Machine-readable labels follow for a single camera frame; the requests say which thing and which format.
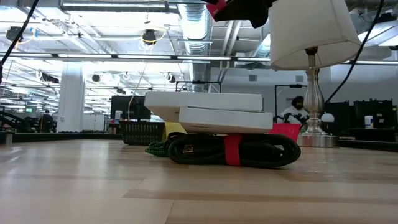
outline black cord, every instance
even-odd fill
[[[341,84],[337,87],[337,89],[331,94],[331,96],[329,97],[329,99],[326,100],[325,103],[329,103],[329,102],[330,102],[330,100],[337,94],[337,92],[339,92],[339,90],[341,89],[341,87],[343,87],[343,85],[347,82],[349,76],[350,76],[351,73],[353,72],[353,69],[354,69],[354,67],[355,67],[355,65],[356,65],[356,62],[358,61],[359,56],[361,55],[362,50],[363,50],[363,48],[365,47],[366,42],[368,41],[368,38],[369,38],[369,36],[371,35],[371,32],[372,32],[374,26],[377,24],[377,20],[379,19],[381,10],[383,9],[383,5],[384,5],[384,0],[380,0],[380,6],[379,6],[379,9],[377,10],[376,17],[374,18],[373,23],[372,23],[372,25],[371,25],[371,28],[369,29],[368,34],[366,34],[366,37],[365,37],[365,39],[363,40],[363,42],[362,42],[362,44],[361,44],[361,47],[359,48],[358,53],[357,53],[356,56],[355,56],[354,62],[353,62],[353,64],[352,64],[351,68],[349,69],[347,76],[346,76],[345,79],[341,82]]]
[[[181,134],[176,138],[174,135],[168,147],[170,159],[178,164],[227,165],[224,138],[221,136]],[[299,159],[300,155],[296,142],[282,135],[244,134],[239,144],[239,159],[243,167],[266,169],[286,166]]]
[[[1,59],[1,63],[0,63],[0,84],[1,84],[1,82],[2,82],[2,68],[3,68],[3,66],[6,64],[6,61],[7,61],[8,57],[10,56],[10,54],[11,54],[12,50],[14,49],[14,47],[17,45],[19,39],[22,37],[22,34],[24,33],[24,31],[25,31],[25,29],[26,29],[26,27],[27,27],[27,25],[28,25],[28,23],[29,23],[29,20],[30,20],[30,18],[31,18],[32,15],[33,15],[33,12],[34,12],[35,9],[36,9],[37,3],[39,3],[39,0],[35,0],[35,1],[33,2],[33,5],[32,5],[32,7],[30,8],[30,11],[29,11],[29,13],[28,13],[28,15],[27,15],[26,21],[24,22],[24,25],[22,25],[22,28],[20,29],[20,31],[19,31],[17,37],[14,39],[14,41],[12,41],[12,44],[11,44],[10,47],[8,48],[6,54],[5,54],[5,55],[3,56],[3,58]]]

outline man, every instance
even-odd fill
[[[52,121],[54,121],[54,119],[50,115],[50,111],[45,110],[45,114],[43,114],[42,118],[40,119],[40,123],[39,123],[40,129],[42,130],[42,132],[45,132],[45,133],[50,132]]]
[[[280,116],[284,118],[287,117],[287,121],[290,124],[302,124],[307,120],[308,112],[304,109],[304,97],[296,96],[292,101],[292,106],[286,108]]]

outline silver lamp base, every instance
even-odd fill
[[[338,147],[339,137],[327,134],[301,134],[297,144],[302,147]]]

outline ceiling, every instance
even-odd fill
[[[0,3],[0,52],[5,52],[10,45],[10,40],[6,38],[7,30],[12,26],[22,26],[29,11],[27,6],[32,1],[26,1],[26,5],[18,5],[17,2],[15,0],[13,3],[11,0]],[[250,57],[269,33],[267,26],[253,29],[248,21],[214,22],[211,19],[206,39],[188,39],[188,30],[191,28],[190,32],[195,33],[196,27],[183,27],[182,17],[178,13],[179,5],[176,4],[178,2],[198,1],[170,0],[167,1],[169,11],[162,12],[165,1],[63,0],[59,3],[41,0],[24,32],[24,40],[14,52],[187,55],[188,44],[205,43],[208,46],[207,55],[241,54]],[[375,2],[378,1],[347,1],[353,10],[353,20],[358,30],[366,30],[369,24],[365,21],[372,19],[377,6]],[[386,1],[385,10],[390,9],[395,13],[396,5],[397,1]],[[155,45],[143,43],[142,34],[149,29],[155,30]],[[127,95],[133,94],[136,88],[137,95],[144,95],[147,91],[175,91],[175,84],[168,81],[170,75],[174,75],[177,81],[189,81],[193,78],[192,72],[195,72],[192,71],[191,63],[187,62],[91,60],[82,63],[87,74],[85,108],[87,111],[99,113],[109,111],[110,97],[118,95],[114,88],[116,86],[124,89]],[[62,81],[63,65],[64,62],[61,60],[10,58],[4,65],[0,105],[37,105],[39,111],[50,108],[55,112],[60,86],[51,84],[52,87],[48,88],[48,83],[39,77],[45,73]],[[205,79],[217,80],[219,70],[215,67],[219,65],[212,63],[207,66],[213,68],[209,70],[211,75]],[[230,74],[230,81],[241,83],[247,80],[247,72],[242,72],[243,69],[234,68],[232,64],[229,67],[227,74]],[[262,70],[253,72],[259,75],[262,73]],[[101,76],[100,82],[92,80],[94,74]],[[256,84],[269,82],[273,75],[271,72],[259,77]]]

